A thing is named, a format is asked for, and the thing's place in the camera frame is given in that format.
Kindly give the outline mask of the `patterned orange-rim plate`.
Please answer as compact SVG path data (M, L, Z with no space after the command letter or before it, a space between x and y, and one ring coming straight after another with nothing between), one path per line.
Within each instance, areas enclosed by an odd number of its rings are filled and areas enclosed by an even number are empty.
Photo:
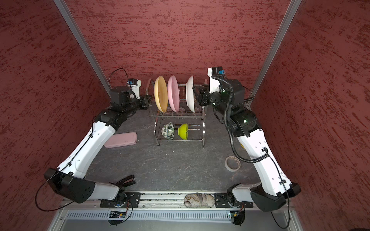
M186 83L186 100L187 106L191 112L195 112L195 103L194 103L194 76L191 76Z

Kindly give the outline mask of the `yellow bear plate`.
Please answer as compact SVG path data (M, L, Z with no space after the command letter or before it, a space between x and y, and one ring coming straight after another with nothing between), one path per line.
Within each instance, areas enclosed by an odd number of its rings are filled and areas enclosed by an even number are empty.
M157 108L163 112L167 112L168 108L168 92L166 81L163 76L157 77L154 85L154 96Z

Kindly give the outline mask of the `chrome two-tier dish rack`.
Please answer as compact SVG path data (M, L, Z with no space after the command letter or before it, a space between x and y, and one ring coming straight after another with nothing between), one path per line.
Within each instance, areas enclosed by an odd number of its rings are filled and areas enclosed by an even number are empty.
M180 108L179 112L173 111L168 107L167 112L161 112L155 103L154 99L154 85L153 80L147 84L145 92L151 96L149 116L154 120L153 136L156 145L159 146L162 141L169 141L162 135L162 128L168 123L174 126L174 138L171 141L184 141L178 134L177 130L183 124L188 124L188 139L187 141L199 142L205 146L206 138L206 114L207 108L195 104L195 111L192 112L186 101L186 84L179 84L180 94Z

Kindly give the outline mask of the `pink plate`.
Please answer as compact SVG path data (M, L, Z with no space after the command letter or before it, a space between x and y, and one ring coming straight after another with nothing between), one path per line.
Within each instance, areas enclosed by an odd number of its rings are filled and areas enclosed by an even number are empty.
M170 77L170 79L168 80L167 87L168 87L168 101L170 107L174 112L178 112L180 108L180 93L177 79L175 76Z

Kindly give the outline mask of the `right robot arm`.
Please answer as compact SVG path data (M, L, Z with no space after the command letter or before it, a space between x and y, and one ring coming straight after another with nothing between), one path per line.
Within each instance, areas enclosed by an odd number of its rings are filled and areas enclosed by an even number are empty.
M233 207L242 202L254 203L263 212L272 212L287 205L301 192L299 184L285 175L272 151L254 112L245 108L245 88L238 80L212 77L210 85L191 86L201 106L211 106L222 114L234 157L253 164L260 182L235 184L227 191Z

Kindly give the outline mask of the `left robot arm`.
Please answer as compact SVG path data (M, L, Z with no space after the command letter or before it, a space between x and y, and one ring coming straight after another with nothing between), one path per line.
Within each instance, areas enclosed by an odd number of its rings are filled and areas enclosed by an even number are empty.
M49 168L44 174L56 194L79 204L97 199L122 207L127 202L122 182L98 183L86 180L85 175L101 148L127 118L149 108L151 96L141 95L138 86L118 86L111 89L110 97L109 107L93 118L89 132L76 149L56 169Z

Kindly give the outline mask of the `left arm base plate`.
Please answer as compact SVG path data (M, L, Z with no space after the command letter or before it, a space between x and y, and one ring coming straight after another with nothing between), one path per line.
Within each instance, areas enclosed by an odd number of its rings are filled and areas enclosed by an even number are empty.
M101 208L137 208L140 202L141 193L128 192L119 194L114 200L101 200Z

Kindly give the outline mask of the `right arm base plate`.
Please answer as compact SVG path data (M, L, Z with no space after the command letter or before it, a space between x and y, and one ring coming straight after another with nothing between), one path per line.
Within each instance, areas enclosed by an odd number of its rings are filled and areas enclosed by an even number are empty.
M252 202L239 202L231 193L215 193L216 208L253 208Z

